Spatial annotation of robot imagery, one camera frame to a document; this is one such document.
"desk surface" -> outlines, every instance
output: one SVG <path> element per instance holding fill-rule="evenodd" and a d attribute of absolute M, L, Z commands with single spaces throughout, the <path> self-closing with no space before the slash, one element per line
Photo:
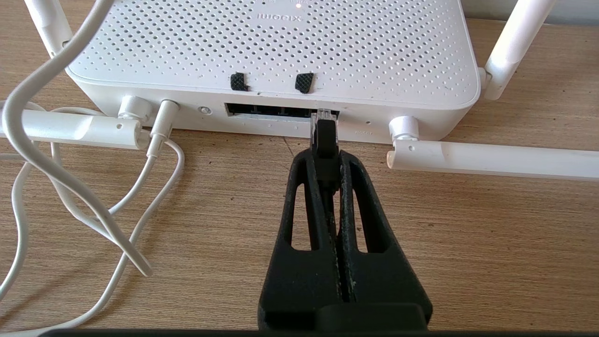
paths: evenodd
<path fill-rule="evenodd" d="M 0 13 L 0 97 L 46 51 L 21 0 Z M 89 1 L 63 0 L 73 28 Z M 479 64 L 501 22 L 469 20 Z M 599 149 L 599 28 L 545 26 L 502 98 L 478 103 L 453 142 Z M 37 96 L 47 109 L 94 105 L 62 74 Z M 106 309 L 86 327 L 252 329 L 283 206 L 288 168 L 305 139 L 174 131 L 184 175 L 139 246 L 155 268 L 128 267 Z M 599 330 L 599 184 L 390 171 L 386 145 L 342 143 L 368 169 L 403 250 L 434 304 L 432 329 Z M 12 151 L 0 140 L 0 151 Z M 117 217 L 126 232 L 174 167 L 165 151 L 137 201 Z M 107 203 L 144 162 L 141 152 L 65 146 L 65 166 Z M 16 245 L 2 163 L 0 270 Z M 27 182 L 31 248 L 0 305 L 0 330 L 56 324 L 88 310 L 119 251 L 72 219 L 49 181 Z"/>

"router top vent holes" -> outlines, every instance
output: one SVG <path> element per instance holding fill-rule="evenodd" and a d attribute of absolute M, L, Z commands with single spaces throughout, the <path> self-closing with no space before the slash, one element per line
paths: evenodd
<path fill-rule="evenodd" d="M 281 4 L 301 21 L 257 19 L 285 14 Z M 300 10 L 288 0 L 117 0 L 71 70 L 218 89 L 241 72 L 263 92 L 294 92 L 297 74 L 315 73 L 314 94 L 459 104 L 478 89 L 459 9 L 424 0 L 314 0 Z"/>

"white antenna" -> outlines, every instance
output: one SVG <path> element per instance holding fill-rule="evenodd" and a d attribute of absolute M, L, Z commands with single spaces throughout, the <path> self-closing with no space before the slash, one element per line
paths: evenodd
<path fill-rule="evenodd" d="M 72 39 L 73 33 L 58 0 L 25 0 L 29 15 L 48 54 L 53 58 L 62 45 Z"/>
<path fill-rule="evenodd" d="M 499 99 L 554 4 L 555 0 L 518 0 L 485 65 L 491 77 L 487 100 Z"/>

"white router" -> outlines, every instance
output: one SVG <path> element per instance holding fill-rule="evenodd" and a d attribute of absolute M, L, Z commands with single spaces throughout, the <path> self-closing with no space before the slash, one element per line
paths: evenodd
<path fill-rule="evenodd" d="M 58 0 L 26 3 L 53 56 Z M 501 95 L 554 3 L 519 0 L 479 68 L 459 0 L 117 0 L 66 71 L 109 116 L 173 100 L 176 128 L 309 137 L 330 109 L 340 140 L 393 144 L 392 169 L 599 179 L 597 152 L 435 142 Z"/>

